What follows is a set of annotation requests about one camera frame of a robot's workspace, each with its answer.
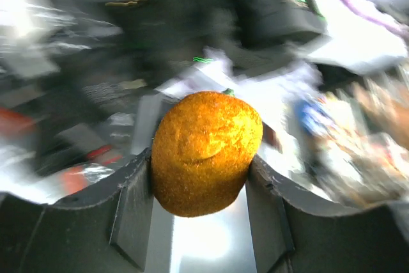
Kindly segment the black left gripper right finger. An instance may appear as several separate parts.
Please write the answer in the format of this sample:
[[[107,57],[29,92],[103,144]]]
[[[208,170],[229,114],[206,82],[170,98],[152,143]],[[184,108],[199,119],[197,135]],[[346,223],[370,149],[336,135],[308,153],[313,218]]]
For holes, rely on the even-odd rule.
[[[408,203],[326,200],[255,156],[246,184],[258,272],[407,272]]]

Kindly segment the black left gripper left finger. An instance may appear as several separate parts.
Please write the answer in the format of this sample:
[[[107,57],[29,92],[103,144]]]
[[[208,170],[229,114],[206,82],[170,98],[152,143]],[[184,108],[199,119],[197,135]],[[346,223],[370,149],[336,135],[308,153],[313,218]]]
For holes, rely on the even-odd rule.
[[[150,151],[113,175],[37,205],[1,194],[2,272],[142,272],[153,195]]]

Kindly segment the clear zip top bag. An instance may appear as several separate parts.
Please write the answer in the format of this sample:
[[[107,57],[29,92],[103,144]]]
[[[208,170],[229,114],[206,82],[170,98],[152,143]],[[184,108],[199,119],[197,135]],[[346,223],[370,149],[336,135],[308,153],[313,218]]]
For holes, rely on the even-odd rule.
[[[84,123],[1,108],[1,192],[53,204],[114,173],[120,151]]]

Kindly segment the fake small orange tangerine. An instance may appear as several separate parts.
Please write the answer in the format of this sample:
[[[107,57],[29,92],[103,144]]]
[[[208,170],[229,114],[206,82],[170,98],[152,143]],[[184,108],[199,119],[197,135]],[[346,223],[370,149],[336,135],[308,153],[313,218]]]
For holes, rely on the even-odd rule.
[[[198,217],[232,204],[263,137],[259,113],[216,91],[186,96],[163,117],[151,149],[151,186],[168,212]]]

